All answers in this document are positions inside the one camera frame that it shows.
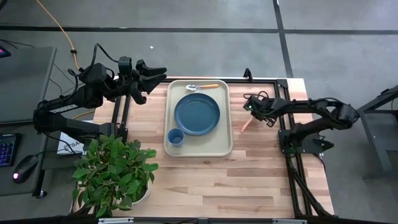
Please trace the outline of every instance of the tray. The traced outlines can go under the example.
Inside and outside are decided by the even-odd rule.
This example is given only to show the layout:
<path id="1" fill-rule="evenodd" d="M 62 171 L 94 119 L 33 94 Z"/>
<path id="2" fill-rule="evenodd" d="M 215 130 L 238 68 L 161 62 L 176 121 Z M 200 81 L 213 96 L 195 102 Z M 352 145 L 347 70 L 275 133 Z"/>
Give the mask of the tray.
<path id="1" fill-rule="evenodd" d="M 219 84 L 218 88 L 197 90 L 212 97 L 220 107 L 220 120 L 215 129 L 202 136 L 185 135 L 182 147 L 173 147 L 167 140 L 167 133 L 177 128 L 174 121 L 174 108 L 178 101 L 193 92 L 185 89 L 186 85 Z M 174 157 L 221 157 L 228 155 L 232 150 L 231 108 L 229 103 L 228 85 L 221 80 L 176 80 L 167 88 L 166 115 L 164 126 L 164 150 Z"/>

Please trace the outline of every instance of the floor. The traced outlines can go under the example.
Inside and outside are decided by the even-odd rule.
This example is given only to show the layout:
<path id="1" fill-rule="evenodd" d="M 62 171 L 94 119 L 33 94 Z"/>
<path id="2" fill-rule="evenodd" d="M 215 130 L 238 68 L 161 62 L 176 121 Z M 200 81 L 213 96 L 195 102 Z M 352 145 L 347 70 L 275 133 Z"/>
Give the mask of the floor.
<path id="1" fill-rule="evenodd" d="M 398 81 L 398 1 L 394 0 L 42 3 L 65 27 L 130 27 L 69 32 L 82 67 L 89 64 L 98 42 L 115 57 L 143 58 L 149 66 L 167 67 L 168 75 L 240 77 L 249 67 L 255 77 L 304 78 L 309 97 L 335 97 L 356 108 Z M 13 0 L 1 9 L 3 25 L 55 24 L 35 1 Z M 61 32 L 0 30 L 0 39 L 55 46 L 55 63 L 64 72 L 74 67 L 70 46 Z M 102 54 L 97 60 L 116 69 L 116 64 Z M 56 69 L 52 79 L 62 91 L 72 87 Z M 51 84 L 47 97 L 55 97 L 59 91 Z M 343 218 L 397 223 L 398 180 L 362 180 L 380 165 L 361 122 L 349 130 L 325 134 L 336 145 L 325 153 L 335 213 Z M 67 214 L 73 183 L 65 177 L 72 172 L 48 173 L 45 186 L 49 195 L 44 200 L 29 195 L 0 198 L 1 219 Z"/>

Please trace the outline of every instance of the blue cup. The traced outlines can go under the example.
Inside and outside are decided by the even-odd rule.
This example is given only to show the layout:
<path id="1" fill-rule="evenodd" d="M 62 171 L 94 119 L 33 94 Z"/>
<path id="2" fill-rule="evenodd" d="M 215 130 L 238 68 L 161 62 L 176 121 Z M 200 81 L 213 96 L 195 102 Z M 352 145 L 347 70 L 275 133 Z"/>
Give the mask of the blue cup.
<path id="1" fill-rule="evenodd" d="M 184 137 L 184 132 L 179 128 L 171 129 L 167 134 L 167 140 L 174 147 L 181 147 L 184 144 Z"/>

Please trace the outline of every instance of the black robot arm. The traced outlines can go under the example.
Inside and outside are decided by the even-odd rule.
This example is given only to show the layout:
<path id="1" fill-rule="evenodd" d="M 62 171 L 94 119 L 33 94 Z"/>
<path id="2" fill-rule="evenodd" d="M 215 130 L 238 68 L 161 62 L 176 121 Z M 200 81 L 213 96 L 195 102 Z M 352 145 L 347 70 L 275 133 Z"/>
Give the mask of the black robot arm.
<path id="1" fill-rule="evenodd" d="M 61 113 L 77 108 L 97 108 L 103 104 L 103 98 L 115 101 L 120 96 L 132 96 L 138 105 L 146 103 L 147 94 L 167 76 L 164 74 L 166 68 L 149 68 L 143 60 L 139 60 L 136 69 L 132 68 L 131 58 L 121 57 L 118 61 L 119 73 L 115 79 L 114 73 L 107 74 L 104 65 L 100 63 L 91 64 L 81 73 L 75 75 L 85 85 L 68 96 L 60 96 L 54 100 L 44 100 L 37 105 L 34 111 L 34 127 L 39 133 L 48 135 L 54 131 L 62 131 L 77 141 L 85 142 L 93 138 L 98 138 L 100 134 L 113 134 L 117 137 L 122 136 L 124 141 L 127 132 L 119 131 L 116 124 L 92 124 L 83 121 L 64 118 Z"/>
<path id="2" fill-rule="evenodd" d="M 290 130 L 280 130 L 279 140 L 282 152 L 307 152 L 319 153 L 333 147 L 333 143 L 319 139 L 318 133 L 326 129 L 348 129 L 358 119 L 358 113 L 351 106 L 334 98 L 321 98 L 318 100 L 286 101 L 282 98 L 259 98 L 258 95 L 251 95 L 244 104 L 246 110 L 260 121 L 267 121 L 267 125 L 272 127 L 279 116 L 288 113 L 316 113 L 321 118 L 309 123 L 295 123 Z M 304 140 L 313 142 L 321 148 L 303 149 Z"/>

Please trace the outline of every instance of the plate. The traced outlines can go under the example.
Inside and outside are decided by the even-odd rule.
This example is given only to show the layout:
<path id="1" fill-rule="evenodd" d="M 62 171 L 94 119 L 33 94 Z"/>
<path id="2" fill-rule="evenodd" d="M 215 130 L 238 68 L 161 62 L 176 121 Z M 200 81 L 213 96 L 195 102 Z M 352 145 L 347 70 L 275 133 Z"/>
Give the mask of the plate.
<path id="1" fill-rule="evenodd" d="M 212 97 L 202 93 L 191 93 L 184 96 L 175 106 L 174 120 L 187 134 L 208 134 L 220 120 L 220 108 Z"/>

